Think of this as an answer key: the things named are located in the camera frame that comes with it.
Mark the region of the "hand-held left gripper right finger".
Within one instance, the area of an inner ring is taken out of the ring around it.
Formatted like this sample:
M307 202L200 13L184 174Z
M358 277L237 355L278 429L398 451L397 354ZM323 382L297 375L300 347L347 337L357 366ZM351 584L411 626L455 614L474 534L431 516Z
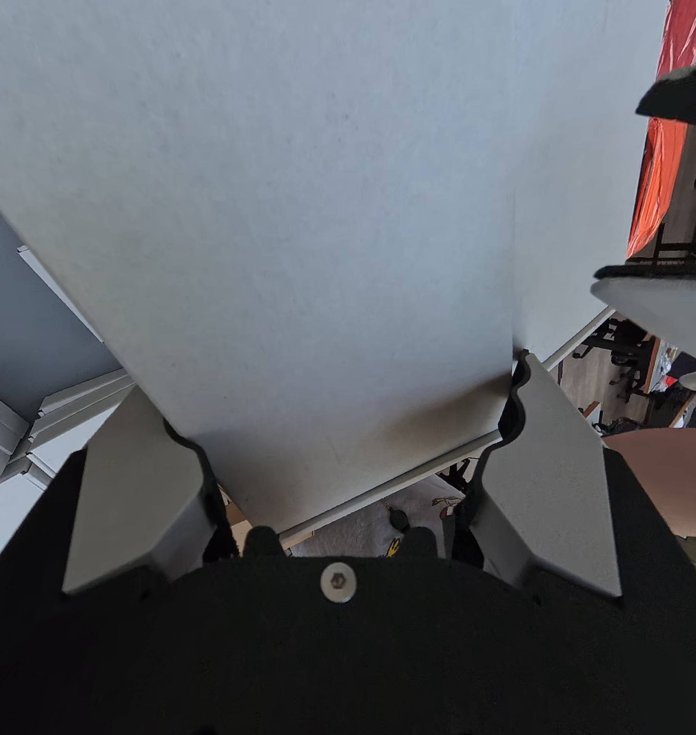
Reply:
M545 570L620 597L602 441L528 351L519 354L499 430L472 478L469 530L483 570L517 588Z

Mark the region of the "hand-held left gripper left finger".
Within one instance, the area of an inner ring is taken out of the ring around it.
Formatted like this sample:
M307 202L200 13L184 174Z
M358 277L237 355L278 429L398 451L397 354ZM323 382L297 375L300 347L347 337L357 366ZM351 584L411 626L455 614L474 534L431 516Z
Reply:
M203 565L218 524L203 450L134 387L86 446L62 590L76 595L137 567L175 580Z

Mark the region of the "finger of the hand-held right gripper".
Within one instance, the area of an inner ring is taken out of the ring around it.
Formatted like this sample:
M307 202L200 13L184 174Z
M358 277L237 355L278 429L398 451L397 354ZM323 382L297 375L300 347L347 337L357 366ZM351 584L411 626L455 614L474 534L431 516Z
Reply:
M636 114L696 125L696 64L657 79L638 103Z
M696 265L610 265L591 295L696 358Z

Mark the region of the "white cardboard box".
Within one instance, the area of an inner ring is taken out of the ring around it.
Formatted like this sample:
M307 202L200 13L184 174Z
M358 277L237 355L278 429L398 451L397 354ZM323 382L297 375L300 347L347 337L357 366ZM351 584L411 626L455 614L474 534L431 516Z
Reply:
M0 212L252 523L496 428L625 257L667 2L0 2Z

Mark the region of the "person's right forearm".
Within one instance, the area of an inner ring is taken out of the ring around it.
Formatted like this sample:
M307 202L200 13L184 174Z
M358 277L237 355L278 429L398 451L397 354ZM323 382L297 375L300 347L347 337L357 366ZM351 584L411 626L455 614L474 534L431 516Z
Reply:
M624 458L671 531L696 537L696 428L646 428L603 443Z

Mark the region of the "stack of wrapped coloured cloths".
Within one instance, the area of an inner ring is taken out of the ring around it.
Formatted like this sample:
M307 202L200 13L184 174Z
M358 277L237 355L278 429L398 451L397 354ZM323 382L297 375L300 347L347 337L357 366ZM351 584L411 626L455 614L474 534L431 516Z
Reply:
M696 64L696 1L670 1L665 14L656 80ZM637 256L657 234L670 206L688 127L652 118L647 125L627 258Z

